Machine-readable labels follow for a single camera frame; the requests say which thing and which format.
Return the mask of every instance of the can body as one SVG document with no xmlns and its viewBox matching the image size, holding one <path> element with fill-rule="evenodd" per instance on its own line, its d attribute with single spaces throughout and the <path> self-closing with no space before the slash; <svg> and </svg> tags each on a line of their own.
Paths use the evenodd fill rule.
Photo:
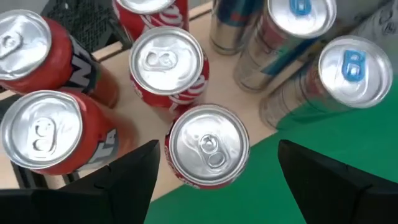
<svg viewBox="0 0 398 224">
<path fill-rule="evenodd" d="M 116 16 L 132 40 L 141 34 L 160 26 L 174 26 L 189 30 L 188 0 L 175 0 L 159 12 L 140 13 L 123 6 L 120 0 L 112 0 Z"/>
<path fill-rule="evenodd" d="M 118 84 L 111 72 L 97 62 L 57 22 L 44 18 L 52 43 L 45 60 L 24 77 L 1 80 L 0 84 L 25 95 L 37 90 L 71 88 L 113 107 L 119 97 Z"/>
<path fill-rule="evenodd" d="M 351 34 L 377 44 L 390 58 L 394 72 L 398 72 L 398 1 L 393 0 L 380 8 Z"/>
<path fill-rule="evenodd" d="M 378 8 L 389 1 L 390 0 L 336 0 L 337 15 L 334 26 L 298 59 L 301 62 L 306 62 L 314 58 L 327 43 L 340 35 L 349 34 L 362 21 L 366 20 Z"/>
<path fill-rule="evenodd" d="M 210 44 L 219 54 L 238 53 L 262 12 L 263 0 L 213 0 Z"/>
<path fill-rule="evenodd" d="M 5 118 L 2 143 L 10 160 L 40 174 L 99 168 L 133 150 L 137 141 L 128 119 L 73 90 L 29 93 Z M 16 138 L 7 135 L 16 132 Z"/>
<path fill-rule="evenodd" d="M 163 50 L 165 46 L 158 48 L 149 44 L 152 41 L 157 43 L 158 38 L 168 35 L 175 37 L 170 37 L 171 47 L 166 47 L 167 50 Z M 192 53 L 179 55 L 180 46 L 173 44 L 174 41 L 190 43 L 184 48 L 189 48 Z M 210 77 L 210 64 L 199 43 L 187 31 L 174 27 L 158 27 L 140 37 L 137 43 L 130 56 L 132 85 L 145 103 L 153 107 L 158 114 L 164 114 L 161 118 L 172 121 L 190 105 L 203 99 Z M 147 64 L 152 58 L 155 59 L 153 63 Z M 190 81 L 181 83 L 180 80 L 184 78 L 189 78 Z"/>
<path fill-rule="evenodd" d="M 198 105 L 173 122 L 164 150 L 167 163 L 184 184 L 219 189 L 244 171 L 249 149 L 248 133 L 235 114 L 218 105 Z"/>
<path fill-rule="evenodd" d="M 347 74 L 351 73 L 360 78 L 350 79 Z M 288 129 L 372 107 L 386 96 L 391 84 L 392 67 L 387 55 L 372 42 L 344 36 L 263 98 L 259 114 L 266 126 Z"/>
<path fill-rule="evenodd" d="M 314 6 L 310 14 L 325 16 L 321 18 L 308 16 L 305 20 L 306 16 L 298 16 L 291 12 L 285 15 L 285 11 L 289 12 L 288 4 L 268 0 L 268 6 L 258 20 L 256 29 L 234 70 L 234 80 L 242 90 L 253 93 L 264 90 L 283 68 L 310 47 L 318 36 L 330 29 L 336 16 L 335 2 L 314 1 L 314 3 L 324 6 L 319 9 L 315 9 Z M 297 24 L 286 23 L 281 19 L 283 17 L 291 18 L 291 21 L 297 21 Z M 322 26 L 311 28 L 311 24 L 319 22 Z M 297 26 L 308 26 L 308 29 L 305 29 L 308 32 L 299 32 Z"/>
</svg>

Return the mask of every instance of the blue pull tab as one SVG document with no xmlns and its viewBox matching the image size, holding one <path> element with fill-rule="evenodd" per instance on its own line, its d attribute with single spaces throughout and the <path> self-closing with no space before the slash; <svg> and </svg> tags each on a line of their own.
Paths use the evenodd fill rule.
<svg viewBox="0 0 398 224">
<path fill-rule="evenodd" d="M 346 50 L 341 68 L 344 78 L 349 82 L 359 82 L 365 76 L 366 53 L 358 50 Z"/>
<path fill-rule="evenodd" d="M 306 16 L 311 12 L 311 0 L 290 0 L 290 10 L 296 16 Z"/>
</svg>

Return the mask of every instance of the can rim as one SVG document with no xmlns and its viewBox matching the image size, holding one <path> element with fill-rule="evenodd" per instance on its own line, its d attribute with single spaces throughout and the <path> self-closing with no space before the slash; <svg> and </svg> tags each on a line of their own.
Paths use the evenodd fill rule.
<svg viewBox="0 0 398 224">
<path fill-rule="evenodd" d="M 242 136 L 242 156 L 237 163 L 236 167 L 231 170 L 227 175 L 220 179 L 215 179 L 215 180 L 203 180 L 203 179 L 198 179 L 195 177 L 192 177 L 188 172 L 184 171 L 183 167 L 178 163 L 178 159 L 175 153 L 175 148 L 177 147 L 173 139 L 176 139 L 176 136 L 178 134 L 178 130 L 181 128 L 181 126 L 184 124 L 186 119 L 191 116 L 193 113 L 197 113 L 197 111 L 200 110 L 212 110 L 214 112 L 217 112 L 218 114 L 222 114 L 229 118 L 230 121 L 233 122 L 234 126 L 237 128 L 239 133 Z M 202 186 L 215 186 L 215 185 L 220 185 L 223 183 L 227 183 L 230 180 L 233 180 L 237 178 L 237 175 L 239 175 L 242 170 L 244 169 L 244 166 L 246 165 L 247 160 L 249 159 L 249 153 L 250 153 L 250 140 L 249 140 L 249 134 L 247 129 L 245 128 L 243 122 L 238 118 L 238 116 L 225 108 L 224 106 L 216 105 L 216 104 L 204 104 L 204 105 L 198 105 L 193 108 L 190 108 L 188 111 L 186 111 L 181 117 L 179 117 L 176 122 L 173 125 L 173 128 L 170 132 L 170 147 L 169 147 L 169 152 L 170 152 L 170 157 L 172 160 L 173 165 L 175 166 L 176 170 L 183 175 L 184 178 L 189 180 L 190 182 L 193 182 L 198 185 Z"/>
<path fill-rule="evenodd" d="M 142 77 L 139 74 L 137 68 L 136 68 L 136 63 L 135 59 L 137 57 L 137 54 L 139 53 L 140 49 L 142 46 L 146 43 L 146 39 L 149 39 L 150 37 L 154 36 L 161 36 L 164 34 L 177 34 L 185 39 L 187 39 L 192 46 L 194 46 L 195 51 L 197 52 L 199 58 L 198 58 L 198 66 L 196 68 L 195 75 L 192 76 L 191 80 L 189 83 L 186 84 L 186 86 L 183 86 L 183 88 L 176 88 L 174 91 L 167 91 L 167 90 L 158 90 L 155 88 L 152 88 L 146 82 L 142 79 Z M 203 70 L 203 64 L 204 64 L 204 53 L 203 49 L 200 46 L 199 42 L 196 40 L 196 38 L 190 34 L 189 32 L 178 28 L 178 27 L 172 27 L 172 26 L 165 26 L 165 27 L 155 27 L 153 29 L 148 30 L 144 34 L 142 34 L 134 43 L 130 50 L 129 54 L 129 68 L 130 68 L 130 76 L 133 77 L 133 79 L 146 91 L 153 93 L 155 95 L 161 95 L 161 96 L 170 96 L 170 95 L 175 95 L 184 92 L 185 90 L 189 89 L 200 77 L 201 72 Z"/>
<path fill-rule="evenodd" d="M 385 72 L 383 73 L 382 76 L 385 78 L 384 80 L 386 81 L 386 86 L 385 88 L 381 88 L 378 92 L 379 98 L 377 99 L 371 99 L 369 100 L 369 102 L 367 103 L 348 103 L 348 102 L 344 102 L 343 100 L 339 99 L 338 97 L 336 97 L 336 95 L 333 93 L 333 91 L 328 88 L 328 85 L 326 85 L 324 79 L 322 78 L 322 74 L 321 74 L 321 61 L 323 60 L 323 58 L 325 57 L 325 54 L 332 48 L 335 47 L 336 45 L 339 45 L 341 41 L 344 40 L 354 40 L 357 41 L 357 43 L 362 43 L 362 44 L 366 44 L 368 46 L 369 49 L 373 49 L 374 51 L 372 51 L 374 54 L 378 55 L 380 58 L 382 58 L 382 61 L 386 64 L 386 69 Z M 351 108 L 357 108 L 357 109 L 365 109 L 365 108 L 370 108 L 372 106 L 376 106 L 378 103 L 380 103 L 385 97 L 386 95 L 389 93 L 391 86 L 392 86 L 392 81 L 394 78 L 394 71 L 392 69 L 392 64 L 391 61 L 389 59 L 389 57 L 387 56 L 387 54 L 383 51 L 383 49 L 381 49 L 379 46 L 377 46 L 374 42 L 371 42 L 368 39 L 365 39 L 363 37 L 358 37 L 355 35 L 343 35 L 340 36 L 338 38 L 335 38 L 334 40 L 332 40 L 328 45 L 325 46 L 325 48 L 322 50 L 320 57 L 318 59 L 318 71 L 319 72 L 319 76 L 320 76 L 320 80 L 321 83 L 323 85 L 323 87 L 325 88 L 325 90 L 339 103 L 349 106 Z"/>
<path fill-rule="evenodd" d="M 50 26 L 44 20 L 44 18 L 41 15 L 39 15 L 38 13 L 30 11 L 30 10 L 26 10 L 26 9 L 14 9 L 14 10 L 10 10 L 10 11 L 1 13 L 0 17 L 9 16 L 9 15 L 12 15 L 12 14 L 17 14 L 18 12 L 19 13 L 23 12 L 25 15 L 32 14 L 33 16 L 36 17 L 37 21 L 41 22 L 41 25 L 47 31 L 47 42 L 49 43 L 49 46 L 47 47 L 47 51 L 46 51 L 45 55 L 41 58 L 41 60 L 38 61 L 37 63 L 35 63 L 35 65 L 32 66 L 24 75 L 21 75 L 21 76 L 18 76 L 18 77 L 11 77 L 11 78 L 2 77 L 3 80 L 19 80 L 19 79 L 22 79 L 22 78 L 25 78 L 26 76 L 28 76 L 30 73 L 32 73 L 34 70 L 36 70 L 37 68 L 39 68 L 43 64 L 43 62 L 49 56 L 49 53 L 50 53 L 50 50 L 51 50 L 51 46 L 52 46 L 52 33 L 51 33 Z"/>
<path fill-rule="evenodd" d="M 155 13 L 158 13 L 158 12 L 162 12 L 164 9 L 167 9 L 168 7 L 170 7 L 171 5 L 173 5 L 174 3 L 175 3 L 175 1 L 176 0 L 172 0 L 172 1 L 170 1 L 170 4 L 167 4 L 167 5 L 165 5 L 164 7 L 162 7 L 162 8 L 159 8 L 159 9 L 156 9 L 156 10 L 153 10 L 153 11 L 140 11 L 140 10 L 135 10 L 135 9 L 132 9 L 132 8 L 130 8 L 130 7 L 127 7 L 123 2 L 122 2 L 122 0 L 115 0 L 116 2 L 118 2 L 119 3 L 119 5 L 120 6 L 122 6 L 125 10 L 128 10 L 128 11 L 130 11 L 130 12 L 132 12 L 132 13 L 135 13 L 135 14 L 143 14 L 143 15 L 151 15 L 151 14 L 155 14 Z"/>
<path fill-rule="evenodd" d="M 312 32 L 310 34 L 294 34 L 292 32 L 290 32 L 289 30 L 285 29 L 284 27 L 281 27 L 280 25 L 278 25 L 278 23 L 275 22 L 275 16 L 273 15 L 273 13 L 271 13 L 271 9 L 270 9 L 270 2 L 271 1 L 275 1 L 275 0 L 267 0 L 267 14 L 271 17 L 273 23 L 275 23 L 278 28 L 280 28 L 281 30 L 283 30 L 284 32 L 286 32 L 288 35 L 291 35 L 293 37 L 298 37 L 301 39 L 312 39 L 312 38 L 316 38 L 319 37 L 323 34 L 325 34 L 326 32 L 328 32 L 332 27 L 333 24 L 336 21 L 336 17 L 337 17 L 337 4 L 335 0 L 323 0 L 325 2 L 328 2 L 330 7 L 327 7 L 328 12 L 332 12 L 332 14 L 330 14 L 330 20 L 325 23 L 326 25 L 322 27 L 322 30 L 318 30 L 317 32 Z"/>
<path fill-rule="evenodd" d="M 2 142 L 3 148 L 5 153 L 7 154 L 8 158 L 15 164 L 24 167 L 26 169 L 46 169 L 49 167 L 52 167 L 54 165 L 57 165 L 64 161 L 66 158 L 68 158 L 77 148 L 78 144 L 81 141 L 81 136 L 83 134 L 83 125 L 79 130 L 78 133 L 78 138 L 75 140 L 73 147 L 69 149 L 68 152 L 66 152 L 62 157 L 56 159 L 55 161 L 52 162 L 43 162 L 39 163 L 37 162 L 36 164 L 32 164 L 32 161 L 29 159 L 22 159 L 21 155 L 19 154 L 19 151 L 16 149 L 16 146 L 12 143 L 13 141 L 10 141 L 12 133 L 12 125 L 14 124 L 15 118 L 18 115 L 18 111 L 20 111 L 27 103 L 31 102 L 32 100 L 35 100 L 35 98 L 32 98 L 32 96 L 45 96 L 45 95 L 50 95 L 50 96 L 57 96 L 59 98 L 62 98 L 63 100 L 68 100 L 73 104 L 75 107 L 77 113 L 79 122 L 83 124 L 82 116 L 81 116 L 81 111 L 80 111 L 80 106 L 74 97 L 62 93 L 59 91 L 53 91 L 53 90 L 39 90 L 35 91 L 32 93 L 29 93 L 21 98 L 19 98 L 17 101 L 15 101 L 9 109 L 6 111 L 3 117 L 3 121 L 0 124 L 0 141 Z"/>
</svg>

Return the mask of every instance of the can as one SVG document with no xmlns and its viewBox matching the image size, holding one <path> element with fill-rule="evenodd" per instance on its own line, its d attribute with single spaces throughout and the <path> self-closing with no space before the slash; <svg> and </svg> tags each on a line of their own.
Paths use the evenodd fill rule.
<svg viewBox="0 0 398 224">
<path fill-rule="evenodd" d="M 99 168 L 136 142 L 128 119 L 73 90 L 23 96 L 7 110 L 0 131 L 13 163 L 49 175 Z"/>
<path fill-rule="evenodd" d="M 199 42 L 178 27 L 147 31 L 133 45 L 129 63 L 137 95 L 163 111 L 166 121 L 199 103 L 207 88 L 209 61 Z"/>
<path fill-rule="evenodd" d="M 264 0 L 213 0 L 210 45 L 219 54 L 240 52 L 262 12 Z"/>
<path fill-rule="evenodd" d="M 27 10 L 0 14 L 0 85 L 21 95 L 70 88 L 114 107 L 118 84 L 57 22 Z"/>
<path fill-rule="evenodd" d="M 363 22 L 351 34 L 364 37 L 377 44 L 390 58 L 398 73 L 398 1 L 391 1 Z"/>
<path fill-rule="evenodd" d="M 112 4 L 132 40 L 160 26 L 189 30 L 188 0 L 112 0 Z"/>
<path fill-rule="evenodd" d="M 361 37 L 342 36 L 263 98 L 260 117 L 268 127 L 281 130 L 291 128 L 280 125 L 288 115 L 294 121 L 303 121 L 311 116 L 370 108 L 388 94 L 392 80 L 392 65 L 382 49 Z"/>
<path fill-rule="evenodd" d="M 235 82 L 244 91 L 264 90 L 277 72 L 261 71 L 291 63 L 297 47 L 327 32 L 335 17 L 335 0 L 268 0 L 234 70 Z"/>
<path fill-rule="evenodd" d="M 312 44 L 298 59 L 306 62 L 314 59 L 334 38 L 349 34 L 377 9 L 390 0 L 335 0 L 337 5 L 336 21 L 333 27 Z"/>
<path fill-rule="evenodd" d="M 179 116 L 165 137 L 174 174 L 196 189 L 219 189 L 243 172 L 249 135 L 242 121 L 219 105 L 198 105 Z"/>
</svg>

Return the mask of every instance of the red can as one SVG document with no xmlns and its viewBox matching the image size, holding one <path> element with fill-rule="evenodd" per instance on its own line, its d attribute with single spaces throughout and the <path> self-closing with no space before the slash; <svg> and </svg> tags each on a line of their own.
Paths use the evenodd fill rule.
<svg viewBox="0 0 398 224">
<path fill-rule="evenodd" d="M 112 0 L 121 25 L 133 40 L 160 26 L 189 30 L 188 0 Z"/>
<path fill-rule="evenodd" d="M 136 93 L 172 118 L 203 98 L 209 61 L 198 41 L 177 27 L 157 27 L 134 43 L 129 58 Z"/>
<path fill-rule="evenodd" d="M 219 189 L 244 171 L 249 135 L 232 111 L 198 105 L 180 115 L 165 137 L 167 163 L 177 178 L 196 189 Z"/>
<path fill-rule="evenodd" d="M 116 79 L 60 24 L 13 10 L 0 14 L 0 25 L 2 86 L 22 95 L 69 88 L 109 107 L 117 103 Z"/>
<path fill-rule="evenodd" d="M 12 162 L 49 175 L 99 168 L 137 142 L 131 121 L 73 90 L 23 96 L 7 110 L 0 130 Z"/>
</svg>

